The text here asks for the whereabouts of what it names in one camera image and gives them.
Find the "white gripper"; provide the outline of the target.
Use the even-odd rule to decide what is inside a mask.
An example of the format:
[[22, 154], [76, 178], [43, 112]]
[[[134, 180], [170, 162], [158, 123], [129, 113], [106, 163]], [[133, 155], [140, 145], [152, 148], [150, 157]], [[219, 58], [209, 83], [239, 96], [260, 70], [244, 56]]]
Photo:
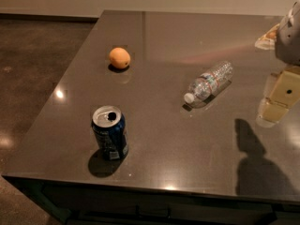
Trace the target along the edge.
[[262, 105], [262, 119], [277, 123], [300, 100], [300, 0], [297, 0], [280, 24], [258, 38], [254, 46], [276, 51], [277, 59], [286, 64], [277, 76]]

